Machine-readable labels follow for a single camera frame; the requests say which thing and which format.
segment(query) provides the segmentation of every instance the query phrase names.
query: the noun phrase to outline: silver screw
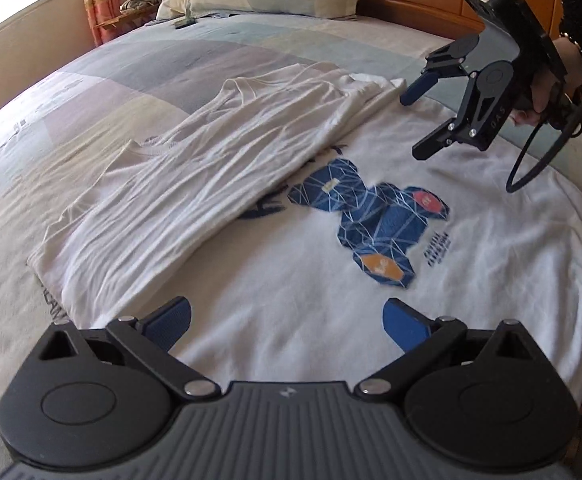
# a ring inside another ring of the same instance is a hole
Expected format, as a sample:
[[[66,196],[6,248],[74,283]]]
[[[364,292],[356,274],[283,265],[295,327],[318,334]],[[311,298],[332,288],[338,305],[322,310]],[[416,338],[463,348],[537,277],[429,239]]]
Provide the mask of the silver screw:
[[[367,395],[382,395],[391,391],[391,383],[384,379],[367,379],[360,383],[360,390]]]
[[[215,393],[215,383],[208,379],[196,379],[184,385],[184,393],[191,397],[206,397]]]

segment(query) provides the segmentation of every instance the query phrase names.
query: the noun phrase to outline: wall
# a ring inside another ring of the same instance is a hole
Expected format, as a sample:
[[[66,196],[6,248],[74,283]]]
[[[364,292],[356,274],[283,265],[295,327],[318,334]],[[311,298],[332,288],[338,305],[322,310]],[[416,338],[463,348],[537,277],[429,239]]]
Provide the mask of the wall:
[[[0,108],[93,46],[84,0],[50,0],[15,20],[0,30]]]

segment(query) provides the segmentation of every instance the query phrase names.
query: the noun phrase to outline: hand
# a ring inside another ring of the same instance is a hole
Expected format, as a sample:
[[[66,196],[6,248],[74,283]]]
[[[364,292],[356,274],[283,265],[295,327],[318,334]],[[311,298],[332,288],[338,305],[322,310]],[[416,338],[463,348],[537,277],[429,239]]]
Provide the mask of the hand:
[[[564,80],[564,93],[573,97],[575,90],[582,84],[582,56],[580,50],[567,38],[558,38],[553,41],[553,44],[567,69],[567,76]],[[540,115],[549,103],[551,89],[557,81],[558,79],[546,65],[543,65],[535,73],[531,85],[533,110],[513,110],[510,117],[516,126],[521,124],[536,126],[540,122]]]

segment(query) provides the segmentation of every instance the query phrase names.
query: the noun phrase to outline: black cable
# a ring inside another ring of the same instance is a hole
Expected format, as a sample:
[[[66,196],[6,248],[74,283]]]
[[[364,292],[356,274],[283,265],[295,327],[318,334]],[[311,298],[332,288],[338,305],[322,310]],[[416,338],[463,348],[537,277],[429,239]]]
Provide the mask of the black cable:
[[[573,112],[573,115],[571,115],[571,117],[568,119],[567,125],[564,126],[564,129],[562,130],[560,136],[549,148],[549,150],[544,154],[544,156],[537,162],[535,166],[533,166],[529,170],[529,172],[525,176],[523,176],[522,178],[520,178],[520,180],[513,184],[513,179],[516,176],[517,169],[520,167],[520,164],[522,163],[522,158],[524,157],[526,151],[531,145],[533,137],[535,137],[535,134],[537,134],[540,127],[543,126],[543,123],[540,122],[540,124],[538,124],[535,127],[535,130],[533,130],[533,133],[529,136],[528,140],[526,141],[526,144],[522,148],[522,152],[520,153],[520,156],[517,158],[516,163],[508,176],[508,180],[506,181],[506,190],[509,193],[514,193],[522,189],[524,186],[526,186],[526,184],[528,184],[536,176],[538,176],[542,172],[542,170],[546,168],[549,165],[549,163],[555,158],[558,152],[566,145],[568,140],[571,138],[571,135],[573,135],[573,132],[580,123],[582,123],[582,102],[580,103],[580,106],[578,106],[578,108]]]

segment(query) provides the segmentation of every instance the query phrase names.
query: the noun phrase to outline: patchwork bedsheet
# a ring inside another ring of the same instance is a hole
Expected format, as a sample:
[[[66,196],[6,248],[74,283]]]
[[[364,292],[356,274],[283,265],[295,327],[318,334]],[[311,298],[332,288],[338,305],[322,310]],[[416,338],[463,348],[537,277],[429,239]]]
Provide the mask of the patchwork bedsheet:
[[[230,77],[328,60],[350,72],[412,81],[425,54],[445,43],[370,18],[244,15],[200,20],[181,30],[163,23],[93,50],[14,99],[0,111],[0,395],[50,318],[61,315],[26,268],[26,257],[45,227],[93,184],[126,142],[175,127]],[[428,95],[457,110],[464,85],[442,81]],[[512,125],[502,131],[518,146],[527,134]],[[544,130],[535,153],[555,135]],[[582,192],[582,136],[553,167]],[[50,194],[45,187],[50,178],[65,182],[66,193]],[[257,207],[270,206],[265,202]],[[0,443],[0,469],[7,463]]]

